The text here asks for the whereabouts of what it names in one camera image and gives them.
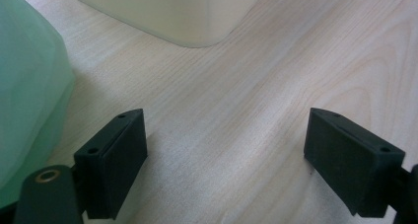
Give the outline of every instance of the green plastic object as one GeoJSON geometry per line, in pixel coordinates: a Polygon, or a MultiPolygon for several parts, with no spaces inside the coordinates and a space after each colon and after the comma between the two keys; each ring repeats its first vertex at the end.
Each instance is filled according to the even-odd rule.
{"type": "Polygon", "coordinates": [[[0,207],[58,143],[73,83],[55,28],[25,0],[0,0],[0,207]]]}

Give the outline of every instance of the white container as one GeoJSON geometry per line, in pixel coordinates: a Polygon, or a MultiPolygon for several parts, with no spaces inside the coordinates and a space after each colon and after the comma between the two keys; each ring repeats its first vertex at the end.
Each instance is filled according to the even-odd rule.
{"type": "Polygon", "coordinates": [[[226,37],[257,0],[80,0],[122,22],[187,47],[226,37]]]}

